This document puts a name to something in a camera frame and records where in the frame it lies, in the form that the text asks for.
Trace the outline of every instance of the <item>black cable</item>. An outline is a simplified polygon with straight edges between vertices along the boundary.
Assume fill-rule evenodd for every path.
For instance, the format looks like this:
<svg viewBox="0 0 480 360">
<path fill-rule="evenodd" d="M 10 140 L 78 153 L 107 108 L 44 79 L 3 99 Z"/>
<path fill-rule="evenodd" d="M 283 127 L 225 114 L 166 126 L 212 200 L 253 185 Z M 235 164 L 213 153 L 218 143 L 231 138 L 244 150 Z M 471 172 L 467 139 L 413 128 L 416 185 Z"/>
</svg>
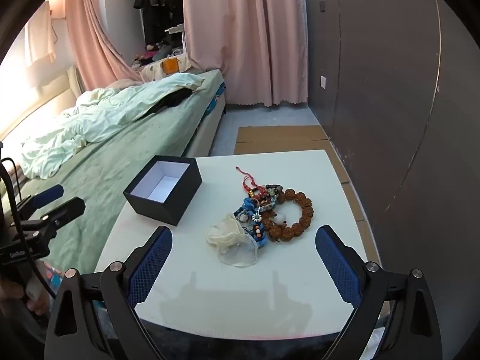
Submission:
<svg viewBox="0 0 480 360">
<path fill-rule="evenodd" d="M 28 249 L 28 244 L 25 239 L 25 235 L 23 234 L 23 229 L 22 229 L 22 224 L 20 223 L 20 216 L 18 216 L 18 211 L 17 211 L 17 203 L 15 201 L 15 192 L 14 192 L 14 186 L 11 183 L 10 176 L 3 166 L 3 164 L 0 162 L 0 179 L 3 180 L 5 183 L 5 186 L 7 188 L 7 194 L 8 194 L 8 201 L 10 202 L 10 210 L 11 210 L 11 216 L 13 217 L 13 223 L 15 224 L 15 227 L 17 229 L 18 237 L 20 239 L 20 243 L 23 246 L 23 249 L 25 250 L 25 256 L 27 257 L 28 263 L 32 267 L 33 272 L 35 273 L 35 276 L 37 276 L 38 280 L 40 280 L 40 283 L 42 283 L 43 287 L 47 292 L 50 294 L 52 298 L 56 298 L 55 293 L 53 290 L 49 287 L 47 282 L 45 281 L 44 277 L 38 270 L 37 265 L 35 264 L 35 261 L 32 257 L 32 254 L 30 253 L 30 249 Z"/>
<path fill-rule="evenodd" d="M 10 161 L 11 164 L 13 165 L 13 168 L 15 169 L 15 179 L 17 180 L 18 197 L 20 198 L 20 202 L 21 202 L 22 201 L 22 193 L 20 192 L 20 183 L 18 182 L 18 173 L 17 173 L 17 167 L 15 166 L 15 162 L 10 157 L 2 158 L 0 161 L 1 162 Z"/>
</svg>

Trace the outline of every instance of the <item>green bed sheet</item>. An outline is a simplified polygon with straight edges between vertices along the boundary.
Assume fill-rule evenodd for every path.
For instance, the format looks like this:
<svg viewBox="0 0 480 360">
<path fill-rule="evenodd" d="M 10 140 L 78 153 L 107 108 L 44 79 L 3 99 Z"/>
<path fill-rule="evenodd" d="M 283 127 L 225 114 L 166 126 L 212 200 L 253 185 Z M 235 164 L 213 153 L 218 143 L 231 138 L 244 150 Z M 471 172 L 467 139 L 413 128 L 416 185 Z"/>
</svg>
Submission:
<svg viewBox="0 0 480 360">
<path fill-rule="evenodd" d="M 56 184 L 65 190 L 61 199 L 37 211 L 35 218 L 74 196 L 86 204 L 83 216 L 60 229 L 51 240 L 46 261 L 61 270 L 75 267 L 81 273 L 94 271 L 126 202 L 123 195 L 126 186 L 153 156 L 182 155 L 223 83 L 219 70 L 200 76 L 205 78 L 201 89 L 177 107 L 147 116 L 104 142 L 88 145 L 64 163 L 52 178 L 30 180 L 22 188 L 23 196 Z"/>
</svg>

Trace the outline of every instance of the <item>table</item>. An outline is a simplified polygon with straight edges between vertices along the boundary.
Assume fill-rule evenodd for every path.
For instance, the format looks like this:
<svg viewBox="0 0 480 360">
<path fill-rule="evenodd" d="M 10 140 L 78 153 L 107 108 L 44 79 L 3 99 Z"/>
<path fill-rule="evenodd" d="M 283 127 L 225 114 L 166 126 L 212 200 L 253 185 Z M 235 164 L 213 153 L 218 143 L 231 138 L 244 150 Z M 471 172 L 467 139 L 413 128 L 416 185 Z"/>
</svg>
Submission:
<svg viewBox="0 0 480 360">
<path fill-rule="evenodd" d="M 330 225 L 364 259 L 365 250 L 342 186 L 324 150 L 197 159 L 203 183 L 177 227 L 173 247 L 144 303 L 140 318 L 212 338 L 249 340 L 312 337 L 339 332 L 352 306 L 343 302 L 315 249 L 318 227 Z M 291 242 L 268 242 L 247 268 L 222 264 L 206 241 L 206 230 L 246 197 L 243 175 L 258 184 L 303 191 L 315 211 L 310 227 Z M 279 206 L 287 223 L 299 207 Z M 125 261 L 164 223 L 138 215 L 126 203 L 107 240 L 96 271 Z"/>
</svg>

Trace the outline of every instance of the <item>metal bolt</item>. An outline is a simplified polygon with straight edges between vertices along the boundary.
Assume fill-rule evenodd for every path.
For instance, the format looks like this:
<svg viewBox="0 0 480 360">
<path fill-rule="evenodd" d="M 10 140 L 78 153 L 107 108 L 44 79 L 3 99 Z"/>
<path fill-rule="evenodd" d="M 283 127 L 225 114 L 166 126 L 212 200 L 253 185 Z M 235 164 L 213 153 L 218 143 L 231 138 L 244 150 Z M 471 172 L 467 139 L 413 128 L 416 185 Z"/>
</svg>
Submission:
<svg viewBox="0 0 480 360">
<path fill-rule="evenodd" d="M 420 279 L 423 276 L 423 272 L 420 269 L 412 270 L 412 275 L 414 275 L 417 279 Z"/>
<path fill-rule="evenodd" d="M 378 271 L 378 264 L 375 263 L 375 262 L 369 261 L 369 262 L 367 263 L 367 269 L 368 269 L 370 272 L 376 272 L 376 271 Z"/>
<path fill-rule="evenodd" d="M 122 269 L 122 267 L 123 267 L 123 264 L 119 261 L 112 262 L 112 264 L 110 264 L 110 270 L 112 272 L 119 271 L 120 269 Z"/>
<path fill-rule="evenodd" d="M 75 271 L 74 268 L 70 268 L 68 271 L 65 272 L 65 277 L 66 278 L 72 278 L 75 276 L 75 274 L 77 273 L 77 271 Z"/>
</svg>

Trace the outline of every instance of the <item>black box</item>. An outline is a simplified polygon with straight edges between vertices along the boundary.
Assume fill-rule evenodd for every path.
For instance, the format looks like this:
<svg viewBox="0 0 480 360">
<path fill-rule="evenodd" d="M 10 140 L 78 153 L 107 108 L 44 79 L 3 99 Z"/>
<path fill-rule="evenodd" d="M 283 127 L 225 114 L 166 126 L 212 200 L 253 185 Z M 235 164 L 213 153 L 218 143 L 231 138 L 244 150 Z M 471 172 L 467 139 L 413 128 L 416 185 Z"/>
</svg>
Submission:
<svg viewBox="0 0 480 360">
<path fill-rule="evenodd" d="M 194 158 L 156 155 L 123 194 L 137 214 L 176 226 L 201 183 Z"/>
</svg>

